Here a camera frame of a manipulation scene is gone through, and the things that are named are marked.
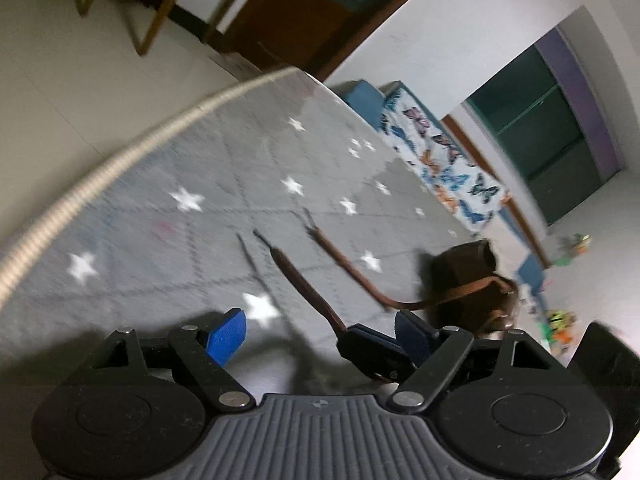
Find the butterfly print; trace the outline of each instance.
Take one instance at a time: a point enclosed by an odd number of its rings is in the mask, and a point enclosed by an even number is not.
[[[498,194],[500,188],[497,186],[485,187],[484,186],[484,175],[482,173],[478,173],[478,177],[476,178],[476,184],[471,188],[469,194],[472,196],[481,195],[482,203],[488,204],[491,199]]]
[[[465,182],[471,178],[471,175],[462,174],[454,176],[453,170],[449,167],[440,172],[439,178],[444,184],[449,184],[450,191],[457,191],[461,186],[464,186]]]
[[[482,220],[484,220],[484,215],[482,213],[477,213],[476,211],[471,211],[469,204],[466,203],[464,200],[460,200],[458,203],[462,208],[462,212],[465,214],[467,218],[469,218],[469,220],[471,220],[472,224],[475,225],[478,222],[481,222]]]
[[[436,192],[436,197],[438,197],[438,200],[442,202],[442,205],[446,207],[450,213],[455,214],[456,211],[458,211],[458,202],[456,201],[456,199],[452,196],[449,196],[447,194],[447,191],[439,184],[436,184],[433,189]]]
[[[386,98],[385,101],[385,108],[387,110],[390,110],[392,112],[396,111],[396,105],[398,104],[398,101],[400,100],[400,91],[396,91],[394,94],[388,96]]]
[[[382,132],[385,135],[388,135],[389,134],[388,128],[389,128],[389,118],[385,114],[382,114],[382,118],[380,119],[380,130],[382,130]]]
[[[409,140],[409,138],[406,136],[406,133],[402,128],[400,128],[399,126],[392,126],[391,133],[393,133],[399,139],[404,140],[404,143],[409,147],[409,149],[412,152],[416,153],[415,144],[413,143],[412,140]]]
[[[422,155],[420,156],[420,161],[425,166],[429,167],[433,176],[438,176],[441,169],[440,164],[438,164],[435,160],[431,160],[431,150],[424,150],[424,152],[422,152]]]
[[[429,186],[435,186],[436,185],[436,181],[434,180],[434,178],[431,176],[431,172],[427,169],[424,168],[422,170],[422,174],[420,176],[422,178],[422,180],[428,184]]]
[[[449,157],[449,164],[453,164],[457,158],[462,156],[462,152],[460,152],[458,147],[444,135],[436,135],[431,137],[431,139],[434,140],[434,142],[437,142],[439,145],[447,147],[447,156]]]
[[[431,126],[431,123],[424,116],[424,114],[415,106],[403,111],[402,113],[414,122],[415,129],[418,131],[418,134],[424,139],[427,130]]]

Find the black circular disc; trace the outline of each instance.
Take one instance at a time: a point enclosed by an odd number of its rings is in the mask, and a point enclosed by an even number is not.
[[[451,392],[434,414],[444,442],[472,467],[508,478],[561,478],[593,466],[609,444],[609,412],[586,386],[545,384],[537,371]]]
[[[59,386],[33,417],[47,466],[71,478],[145,478],[177,462],[204,429],[205,411],[186,388]]]
[[[566,412],[553,399],[533,394],[504,396],[491,408],[494,420],[520,435],[542,436],[562,428]]]

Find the blue pillow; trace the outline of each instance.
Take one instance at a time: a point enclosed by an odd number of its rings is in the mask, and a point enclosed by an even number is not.
[[[354,112],[367,121],[375,130],[380,129],[382,106],[385,102],[385,97],[380,90],[361,79],[353,88],[339,95]]]

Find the rug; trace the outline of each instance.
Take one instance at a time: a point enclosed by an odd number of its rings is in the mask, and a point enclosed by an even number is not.
[[[0,415],[13,424],[0,455],[37,460],[31,410],[119,326],[164,335],[239,307],[247,339],[226,370],[256,399],[372,391],[253,235],[282,248],[347,325],[392,335],[394,314],[316,246],[305,210],[401,301],[428,294],[434,254],[470,240],[374,129],[307,74],[286,69],[222,92],[98,168],[6,254]]]

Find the door frame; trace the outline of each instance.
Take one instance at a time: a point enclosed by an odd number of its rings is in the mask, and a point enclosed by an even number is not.
[[[234,41],[242,32],[254,13],[261,8],[265,0],[248,0],[235,16],[216,47],[220,52],[234,51]],[[350,20],[332,41],[320,50],[307,70],[320,81],[327,79],[340,64],[345,61],[382,23],[408,0],[390,0],[382,8],[374,9],[365,16],[356,16]]]

